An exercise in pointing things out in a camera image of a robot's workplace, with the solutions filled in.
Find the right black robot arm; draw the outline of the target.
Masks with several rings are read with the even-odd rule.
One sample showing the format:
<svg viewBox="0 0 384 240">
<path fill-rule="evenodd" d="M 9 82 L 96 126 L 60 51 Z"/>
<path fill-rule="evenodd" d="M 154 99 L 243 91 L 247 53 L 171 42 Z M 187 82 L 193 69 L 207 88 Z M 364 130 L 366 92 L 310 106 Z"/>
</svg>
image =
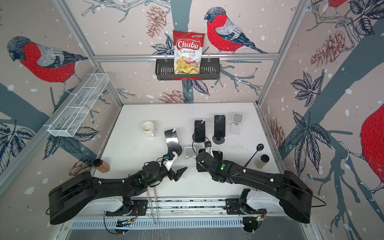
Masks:
<svg viewBox="0 0 384 240">
<path fill-rule="evenodd" d="M 247 169 L 232 161 L 215 159 L 205 151 L 200 152 L 196 160 L 214 181 L 268 193 L 279 200 L 288 217 L 303 224 L 310 223 L 313 191 L 293 172 L 271 174 Z"/>
</svg>

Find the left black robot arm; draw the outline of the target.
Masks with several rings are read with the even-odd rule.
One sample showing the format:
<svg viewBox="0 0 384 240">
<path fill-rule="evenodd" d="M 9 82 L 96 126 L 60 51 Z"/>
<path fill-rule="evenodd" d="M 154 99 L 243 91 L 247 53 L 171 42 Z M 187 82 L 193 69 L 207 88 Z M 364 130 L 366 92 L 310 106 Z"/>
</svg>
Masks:
<svg viewBox="0 0 384 240">
<path fill-rule="evenodd" d="M 148 162 L 140 171 L 123 179 L 101 179 L 84 172 L 59 185 L 49 192 L 46 214 L 50 216 L 50 224 L 59 225 L 72 219 L 97 199 L 136 197 L 156 187 L 166 177 L 177 182 L 188 168 L 173 171 L 169 157 L 177 158 L 173 154 L 164 155 L 161 162 Z"/>
</svg>

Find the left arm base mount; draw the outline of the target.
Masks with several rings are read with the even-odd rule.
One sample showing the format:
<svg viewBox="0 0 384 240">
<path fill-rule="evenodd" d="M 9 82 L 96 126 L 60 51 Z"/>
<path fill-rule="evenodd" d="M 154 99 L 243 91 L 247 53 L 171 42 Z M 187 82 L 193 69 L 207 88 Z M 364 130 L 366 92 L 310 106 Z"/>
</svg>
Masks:
<svg viewBox="0 0 384 240">
<path fill-rule="evenodd" d="M 145 216 L 148 200 L 124 200 L 123 205 L 115 212 L 106 212 L 107 217 Z"/>
</svg>

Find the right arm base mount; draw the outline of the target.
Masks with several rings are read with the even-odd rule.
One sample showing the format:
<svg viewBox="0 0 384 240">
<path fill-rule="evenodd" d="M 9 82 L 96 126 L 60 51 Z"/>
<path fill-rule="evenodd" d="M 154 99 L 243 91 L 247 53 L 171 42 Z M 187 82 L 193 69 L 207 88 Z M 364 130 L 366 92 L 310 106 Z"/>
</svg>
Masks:
<svg viewBox="0 0 384 240">
<path fill-rule="evenodd" d="M 225 199 L 225 207 L 228 215 L 262 215 L 267 214 L 266 209 L 254 209 L 247 204 L 247 196 L 251 190 L 243 189 L 238 199 Z"/>
</svg>

